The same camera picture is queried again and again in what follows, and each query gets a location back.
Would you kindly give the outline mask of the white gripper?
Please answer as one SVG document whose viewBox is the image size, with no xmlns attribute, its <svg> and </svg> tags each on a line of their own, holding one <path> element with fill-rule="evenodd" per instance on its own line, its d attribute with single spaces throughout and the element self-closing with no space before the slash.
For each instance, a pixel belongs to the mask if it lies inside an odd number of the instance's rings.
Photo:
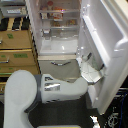
<svg viewBox="0 0 128 128">
<path fill-rule="evenodd" d="M 91 58 L 92 53 L 89 53 L 86 60 L 78 57 L 77 62 L 80 68 L 81 76 L 87 81 L 88 84 L 96 84 L 102 77 L 103 73 L 101 71 L 93 68 L 88 60 Z"/>
</svg>

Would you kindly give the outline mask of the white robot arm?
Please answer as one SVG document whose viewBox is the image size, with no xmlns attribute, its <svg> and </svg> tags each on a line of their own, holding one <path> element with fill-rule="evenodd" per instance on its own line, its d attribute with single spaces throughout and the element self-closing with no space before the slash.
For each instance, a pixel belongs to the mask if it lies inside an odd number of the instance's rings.
<svg viewBox="0 0 128 128">
<path fill-rule="evenodd" d="M 34 128 L 27 113 L 38 99 L 43 103 L 76 100 L 102 79 L 102 72 L 98 68 L 102 64 L 99 55 L 89 53 L 87 56 L 77 57 L 76 60 L 81 76 L 73 83 L 43 74 L 41 84 L 37 85 L 30 72 L 15 71 L 5 86 L 3 128 Z"/>
</svg>

